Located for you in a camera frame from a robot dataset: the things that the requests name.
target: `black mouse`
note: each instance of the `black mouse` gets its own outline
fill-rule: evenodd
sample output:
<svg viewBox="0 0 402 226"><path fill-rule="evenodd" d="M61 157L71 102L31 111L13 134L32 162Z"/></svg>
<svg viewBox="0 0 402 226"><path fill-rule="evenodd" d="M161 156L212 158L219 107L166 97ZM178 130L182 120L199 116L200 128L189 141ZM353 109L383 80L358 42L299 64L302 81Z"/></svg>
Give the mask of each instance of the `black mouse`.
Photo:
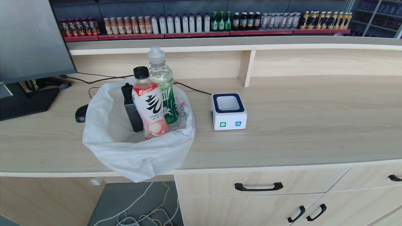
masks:
<svg viewBox="0 0 402 226"><path fill-rule="evenodd" d="M88 105L81 106L76 111L76 122L85 122L86 110L88 109Z"/></svg>

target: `brown bottle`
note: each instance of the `brown bottle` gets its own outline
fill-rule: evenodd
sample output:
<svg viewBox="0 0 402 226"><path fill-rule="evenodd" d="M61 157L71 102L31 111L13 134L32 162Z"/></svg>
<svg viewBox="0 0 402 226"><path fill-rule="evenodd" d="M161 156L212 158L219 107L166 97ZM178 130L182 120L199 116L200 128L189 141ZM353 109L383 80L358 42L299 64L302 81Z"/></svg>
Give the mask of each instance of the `brown bottle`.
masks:
<svg viewBox="0 0 402 226"><path fill-rule="evenodd" d="M142 17L142 16L138 17L138 25L139 25L139 31L141 32L141 34L146 34L147 31L145 29L144 17Z"/></svg>
<svg viewBox="0 0 402 226"><path fill-rule="evenodd" d="M300 28L299 29L306 28L308 18L309 18L309 14L308 14L308 11L306 11L306 13L303 15L303 17L300 18L300 23L299 23Z"/></svg>
<svg viewBox="0 0 402 226"><path fill-rule="evenodd" d="M128 16L124 17L124 26L126 27L127 34L133 33L133 27L131 26L130 18Z"/></svg>
<svg viewBox="0 0 402 226"><path fill-rule="evenodd" d="M146 16L145 17L145 31L147 34L152 34L152 22L151 22L151 17Z"/></svg>
<svg viewBox="0 0 402 226"><path fill-rule="evenodd" d="M119 26L117 25L116 18L110 18L110 25L112 26L112 31L114 35L118 35L119 33Z"/></svg>
<svg viewBox="0 0 402 226"><path fill-rule="evenodd" d="M135 18L135 16L131 17L131 25L133 26L134 34L139 34L139 26L138 26L138 22L137 22L137 19Z"/></svg>
<svg viewBox="0 0 402 226"><path fill-rule="evenodd" d="M117 18L117 26L119 27L120 34L125 35L126 31L125 31L125 25L124 25L124 22L123 22L123 18L121 18L121 17Z"/></svg>
<svg viewBox="0 0 402 226"><path fill-rule="evenodd" d="M343 30L343 29L344 29L343 27L348 23L348 16L349 16L349 13L347 13L347 12L343 15L343 17L342 17L342 24L339 25L339 28L338 28L338 29L340 29L340 30Z"/></svg>
<svg viewBox="0 0 402 226"><path fill-rule="evenodd" d="M338 21L337 23L334 25L334 30L338 30L338 29L342 29L341 27L343 27L343 12L340 12L338 15Z"/></svg>
<svg viewBox="0 0 402 226"><path fill-rule="evenodd" d="M328 25L329 25L330 18L331 18L331 14L332 14L332 11L329 11L329 12L325 15L325 17L324 17L324 23L322 24L321 29L327 29L327 27L328 27Z"/></svg>
<svg viewBox="0 0 402 226"><path fill-rule="evenodd" d="M311 15L310 24L308 25L308 29L314 29L316 20L318 19L317 11L314 11L313 15Z"/></svg>
<svg viewBox="0 0 402 226"><path fill-rule="evenodd" d="M317 20L317 25L316 25L316 29L322 29L321 27L324 25L324 20L325 20L325 15L326 15L326 11L323 11L320 16L318 17Z"/></svg>
<svg viewBox="0 0 402 226"><path fill-rule="evenodd" d="M313 14L314 14L313 11L310 11L310 13L308 14L308 19L307 19L307 22L306 22L306 29L308 28L308 26L311 23L311 17L313 16Z"/></svg>
<svg viewBox="0 0 402 226"><path fill-rule="evenodd" d="M105 28L108 35L113 35L112 25L110 23L109 18L103 18L105 21Z"/></svg>
<svg viewBox="0 0 402 226"><path fill-rule="evenodd" d="M346 30L349 27L349 23L352 21L352 13L350 12L349 15L347 15L347 18L343 22L343 29Z"/></svg>
<svg viewBox="0 0 402 226"><path fill-rule="evenodd" d="M338 12L335 12L330 18L328 22L327 29L332 30L335 24L338 22Z"/></svg>

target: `counter top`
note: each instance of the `counter top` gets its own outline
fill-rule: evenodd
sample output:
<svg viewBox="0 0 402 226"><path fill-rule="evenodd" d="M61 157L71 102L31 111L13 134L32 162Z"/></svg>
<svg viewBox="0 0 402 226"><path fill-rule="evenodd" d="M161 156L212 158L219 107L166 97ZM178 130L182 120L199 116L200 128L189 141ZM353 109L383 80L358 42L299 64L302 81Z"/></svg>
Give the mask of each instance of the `counter top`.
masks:
<svg viewBox="0 0 402 226"><path fill-rule="evenodd" d="M350 36L267 36L190 39L147 39L67 43L71 55L147 53L150 46L167 53L264 49L402 50L402 40Z"/></svg>
<svg viewBox="0 0 402 226"><path fill-rule="evenodd" d="M179 82L239 93L248 121L244 130L214 131L210 96L180 87L196 135L175 171L402 159L401 76L251 78L248 88L237 78ZM99 85L74 83L48 112L0 122L0 176L117 176L82 144L84 124L74 118L90 101L88 89Z"/></svg>

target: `yellow cable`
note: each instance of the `yellow cable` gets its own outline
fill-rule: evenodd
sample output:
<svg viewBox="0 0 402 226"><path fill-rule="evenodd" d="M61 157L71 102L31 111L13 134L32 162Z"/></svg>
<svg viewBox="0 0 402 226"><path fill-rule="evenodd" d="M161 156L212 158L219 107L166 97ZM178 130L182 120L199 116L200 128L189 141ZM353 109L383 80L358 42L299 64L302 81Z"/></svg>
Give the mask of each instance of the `yellow cable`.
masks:
<svg viewBox="0 0 402 226"><path fill-rule="evenodd" d="M155 209L152 210L151 212L153 212L153 211L159 209L159 208L160 208L161 206L163 206L163 204L165 204L165 202L166 202L166 196L168 195L168 192L169 192L170 187L169 187L167 184L165 184L164 181L162 181L162 183L163 183L166 187L168 187L168 189L166 190L166 193L165 193L165 198L163 199L163 203L160 204L157 208L155 208ZM160 223L160 226L162 226L162 223L161 223L159 220L157 220L157 219L152 219L152 218L150 218L150 217L148 217L148 218L149 218L150 220L155 220L155 221L159 222L159 223Z"/></svg>

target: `plastic bottle cap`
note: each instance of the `plastic bottle cap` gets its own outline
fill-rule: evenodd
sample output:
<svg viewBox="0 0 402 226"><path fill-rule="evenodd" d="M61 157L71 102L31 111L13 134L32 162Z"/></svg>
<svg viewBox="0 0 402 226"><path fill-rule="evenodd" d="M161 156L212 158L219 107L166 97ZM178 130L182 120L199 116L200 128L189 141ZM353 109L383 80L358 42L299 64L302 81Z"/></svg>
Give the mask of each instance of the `plastic bottle cap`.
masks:
<svg viewBox="0 0 402 226"><path fill-rule="evenodd" d="M148 68L145 66L136 67L134 68L133 71L134 71L134 77L136 79L144 79L150 76Z"/></svg>
<svg viewBox="0 0 402 226"><path fill-rule="evenodd" d="M148 52L148 59L153 64L163 63L165 62L165 52L160 50L160 46L151 46L151 50Z"/></svg>

